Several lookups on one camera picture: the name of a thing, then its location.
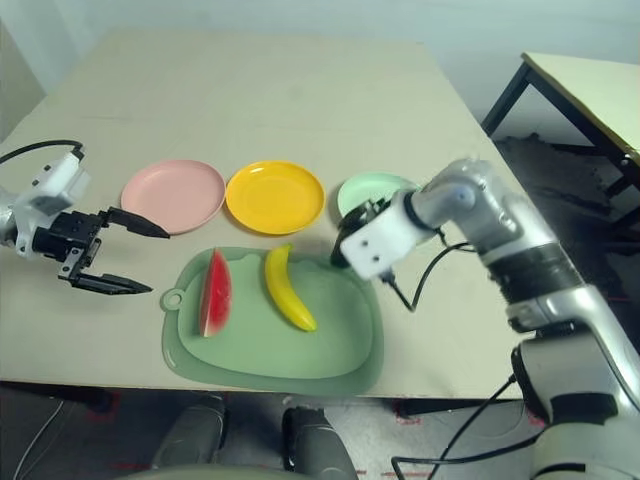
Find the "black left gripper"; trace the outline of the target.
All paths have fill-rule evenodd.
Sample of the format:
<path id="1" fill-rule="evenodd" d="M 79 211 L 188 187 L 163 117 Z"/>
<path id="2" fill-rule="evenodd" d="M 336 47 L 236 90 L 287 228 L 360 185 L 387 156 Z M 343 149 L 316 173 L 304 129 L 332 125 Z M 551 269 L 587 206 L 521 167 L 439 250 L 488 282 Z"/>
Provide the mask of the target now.
<path id="1" fill-rule="evenodd" d="M 83 272 L 84 268 L 91 265 L 101 246 L 99 232 L 110 224 L 123 226 L 127 231 L 145 237 L 170 238 L 170 234 L 154 222 L 138 214 L 110 207 L 97 214 L 79 211 L 60 213 L 49 227 L 36 229 L 34 252 L 61 263 L 58 278 L 72 283 L 74 288 L 104 295 L 151 292 L 152 287 L 129 278 L 110 274 L 95 276 Z"/>

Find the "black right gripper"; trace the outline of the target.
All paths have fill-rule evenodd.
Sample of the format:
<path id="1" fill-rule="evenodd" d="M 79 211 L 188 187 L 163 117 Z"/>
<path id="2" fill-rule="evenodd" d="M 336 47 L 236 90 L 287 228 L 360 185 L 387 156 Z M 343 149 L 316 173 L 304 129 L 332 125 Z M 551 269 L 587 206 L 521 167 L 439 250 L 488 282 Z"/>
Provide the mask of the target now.
<path id="1" fill-rule="evenodd" d="M 364 227 L 378 215 L 380 215 L 391 204 L 390 200 L 384 198 L 378 200 L 366 200 L 347 212 L 339 222 L 341 234 L 351 235 L 353 232 Z"/>

